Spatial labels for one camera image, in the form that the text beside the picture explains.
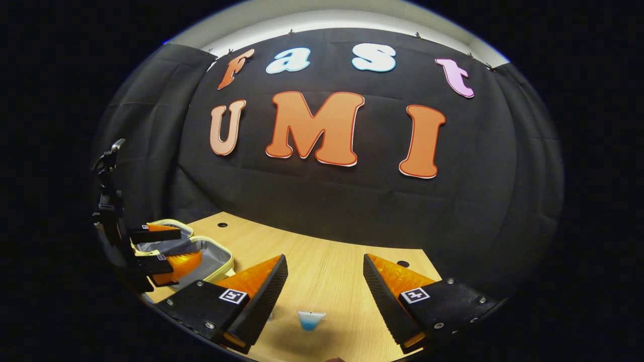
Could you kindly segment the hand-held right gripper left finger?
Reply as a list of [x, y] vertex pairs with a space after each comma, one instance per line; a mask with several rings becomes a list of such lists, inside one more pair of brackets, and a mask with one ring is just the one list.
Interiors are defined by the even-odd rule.
[[221, 281], [195, 281], [156, 306], [214, 344], [248, 353], [280, 297], [287, 258], [272, 257]]

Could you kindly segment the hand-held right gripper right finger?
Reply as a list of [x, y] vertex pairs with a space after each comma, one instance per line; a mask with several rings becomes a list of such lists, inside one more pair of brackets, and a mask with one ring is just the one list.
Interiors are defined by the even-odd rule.
[[455, 278], [435, 281], [366, 253], [363, 277], [403, 353], [437, 349], [465, 335], [504, 305]]

